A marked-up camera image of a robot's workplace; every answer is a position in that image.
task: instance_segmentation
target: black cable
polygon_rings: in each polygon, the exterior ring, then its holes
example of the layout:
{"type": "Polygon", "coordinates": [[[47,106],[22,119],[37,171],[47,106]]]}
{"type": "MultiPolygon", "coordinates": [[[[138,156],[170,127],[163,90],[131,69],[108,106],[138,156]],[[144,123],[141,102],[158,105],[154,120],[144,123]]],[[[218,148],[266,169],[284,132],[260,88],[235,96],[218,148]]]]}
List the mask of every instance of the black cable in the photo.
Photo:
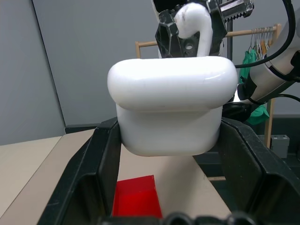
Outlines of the black cable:
{"type": "Polygon", "coordinates": [[[279,98],[279,97],[291,98],[291,99],[294,99],[294,100],[300,102],[300,97],[296,97],[296,96],[294,96],[294,95],[279,94],[279,95],[277,95],[277,98],[279,98]]]}
{"type": "Polygon", "coordinates": [[[286,14],[287,14],[288,22],[289,22],[289,33],[287,35],[285,43],[281,46],[280,49],[278,49],[277,52],[275,52],[271,56],[268,56],[262,60],[259,60],[257,62],[253,62],[253,63],[235,65],[236,68],[249,68],[249,67],[255,67],[255,66],[261,65],[263,63],[266,63],[266,62],[276,58],[281,53],[283,53],[288,48],[288,46],[291,44],[291,42],[294,38],[294,35],[295,35],[295,31],[296,31],[295,11],[294,11],[294,7],[293,7],[291,0],[282,0],[282,1],[283,1],[283,4],[285,5],[285,10],[286,10],[286,14]]]}

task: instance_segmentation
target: red block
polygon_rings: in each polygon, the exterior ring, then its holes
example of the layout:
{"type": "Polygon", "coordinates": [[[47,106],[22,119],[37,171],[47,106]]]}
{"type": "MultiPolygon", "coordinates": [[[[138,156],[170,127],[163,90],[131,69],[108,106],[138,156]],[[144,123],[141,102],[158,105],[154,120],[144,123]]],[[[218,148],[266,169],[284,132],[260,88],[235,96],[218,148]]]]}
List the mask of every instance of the red block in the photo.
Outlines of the red block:
{"type": "Polygon", "coordinates": [[[162,218],[154,176],[118,181],[112,216],[151,216],[162,218]]]}

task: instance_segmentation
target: gray wall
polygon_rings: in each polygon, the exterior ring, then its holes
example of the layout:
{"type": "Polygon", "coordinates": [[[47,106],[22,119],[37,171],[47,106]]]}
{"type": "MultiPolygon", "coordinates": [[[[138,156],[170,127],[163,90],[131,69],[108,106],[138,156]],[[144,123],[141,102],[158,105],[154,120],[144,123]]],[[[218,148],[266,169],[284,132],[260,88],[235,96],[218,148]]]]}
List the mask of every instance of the gray wall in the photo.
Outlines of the gray wall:
{"type": "Polygon", "coordinates": [[[1,0],[0,145],[63,134],[32,3],[1,0]]]}
{"type": "MultiPolygon", "coordinates": [[[[115,116],[107,73],[114,63],[135,58],[135,41],[155,40],[158,23],[151,0],[33,2],[66,125],[94,124],[115,116]]],[[[300,1],[294,5],[300,7],[300,1]]],[[[249,18],[234,21],[234,30],[284,24],[286,20],[281,0],[257,0],[249,18]]],[[[250,38],[234,38],[234,63],[242,62],[250,38]]],[[[157,56],[156,47],[142,49],[143,58],[157,56]]],[[[286,93],[300,96],[298,89],[296,84],[286,93]]],[[[275,112],[298,116],[300,104],[278,99],[275,112]]]]}

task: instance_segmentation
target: wooden rack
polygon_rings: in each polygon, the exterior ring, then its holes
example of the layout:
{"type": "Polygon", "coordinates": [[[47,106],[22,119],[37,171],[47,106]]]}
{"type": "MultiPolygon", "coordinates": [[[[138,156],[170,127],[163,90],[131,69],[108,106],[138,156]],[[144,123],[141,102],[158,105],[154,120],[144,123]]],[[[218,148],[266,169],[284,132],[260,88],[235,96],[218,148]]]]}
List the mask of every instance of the wooden rack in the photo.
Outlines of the wooden rack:
{"type": "MultiPolygon", "coordinates": [[[[273,26],[273,29],[269,29],[269,27],[265,27],[265,28],[257,28],[257,29],[253,29],[253,30],[239,30],[239,31],[228,32],[225,37],[230,38],[230,37],[237,37],[237,36],[244,36],[244,35],[270,33],[270,30],[272,30],[272,32],[273,32],[273,43],[274,43],[281,32],[281,24],[279,24],[279,23],[275,24],[273,26]]],[[[158,45],[156,41],[147,41],[147,42],[136,41],[135,42],[136,57],[141,58],[140,48],[156,46],[156,45],[158,45]]],[[[268,148],[270,147],[270,141],[271,141],[274,102],[275,102],[275,99],[273,98],[267,103],[267,111],[270,115],[270,118],[265,123],[264,142],[268,148]]]]}

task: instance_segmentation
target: table surface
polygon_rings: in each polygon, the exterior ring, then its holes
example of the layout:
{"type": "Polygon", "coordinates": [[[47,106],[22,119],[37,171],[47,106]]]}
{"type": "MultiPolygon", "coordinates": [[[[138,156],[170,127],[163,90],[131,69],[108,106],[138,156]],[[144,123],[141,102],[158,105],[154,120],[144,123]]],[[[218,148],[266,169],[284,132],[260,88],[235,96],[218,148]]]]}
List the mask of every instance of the table surface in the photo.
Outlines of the table surface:
{"type": "MultiPolygon", "coordinates": [[[[0,146],[0,224],[36,224],[68,161],[92,133],[0,146]]],[[[163,216],[230,213],[193,157],[139,157],[122,146],[118,180],[146,175],[154,175],[163,216]]]]}

